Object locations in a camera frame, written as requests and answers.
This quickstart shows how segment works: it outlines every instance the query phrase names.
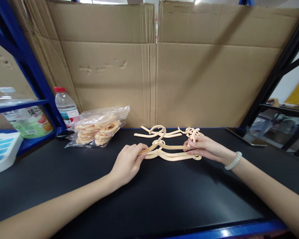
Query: plastic bottle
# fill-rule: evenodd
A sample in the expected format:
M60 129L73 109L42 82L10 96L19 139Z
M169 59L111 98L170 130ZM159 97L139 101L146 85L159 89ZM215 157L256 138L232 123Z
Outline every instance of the plastic bottle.
M25 95L16 93L13 87L0 87L0 91L4 93L0 97L0 107L34 101ZM39 138L49 134L53 129L39 106L31 106L2 114L24 138Z
M55 104L59 110L65 125L69 128L71 122L74 121L76 117L79 117L79 112L77 110L76 104L72 98L65 93L63 87L54 87L55 95Z

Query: white bottle cap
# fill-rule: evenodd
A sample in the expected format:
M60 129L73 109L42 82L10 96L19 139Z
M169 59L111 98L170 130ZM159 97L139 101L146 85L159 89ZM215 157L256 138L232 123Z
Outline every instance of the white bottle cap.
M2 93L12 93L16 92L16 90L13 87L0 87L0 91Z

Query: hand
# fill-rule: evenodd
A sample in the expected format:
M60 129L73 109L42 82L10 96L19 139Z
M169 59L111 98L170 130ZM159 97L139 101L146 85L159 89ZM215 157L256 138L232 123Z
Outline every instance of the hand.
M235 152L227 149L225 146L222 146L206 136L195 135L195 140L196 143L189 138L188 141L184 143L184 145L187 145L189 142L190 145L188 149L184 149L185 152L187 151L187 154L201 155L210 160L223 163L226 166L230 165L236 157Z
M146 157L146 154L138 154L147 148L147 145L139 143L132 146L125 145L121 150L113 169L109 173L109 176L115 180L119 187L130 182L137 174L143 159Z
M277 98L270 98L267 102L268 103L273 102L272 106L280 107L279 100Z

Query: bracelet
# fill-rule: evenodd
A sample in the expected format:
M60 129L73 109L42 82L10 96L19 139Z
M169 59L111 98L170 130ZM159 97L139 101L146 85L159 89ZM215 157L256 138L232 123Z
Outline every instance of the bracelet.
M230 165L225 166L226 170L231 170L233 167L235 167L243 155L241 152L236 152L236 154L237 154L237 156L236 156L235 160Z

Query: black tabletop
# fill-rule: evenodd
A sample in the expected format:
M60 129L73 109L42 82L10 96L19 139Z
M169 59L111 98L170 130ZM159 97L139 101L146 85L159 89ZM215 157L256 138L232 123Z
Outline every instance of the black tabletop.
M53 140L0 173L0 221L106 175L125 144L152 143L153 138L134 137L136 132L145 134L142 129L121 129L105 148L64 149L67 140ZM223 128L200 132L242 152L299 194L299 158L273 146L251 147ZM182 145L186 139L164 140ZM92 205L54 237L164 237L271 218L276 218L274 213L220 163L155 158L145 160L129 184Z

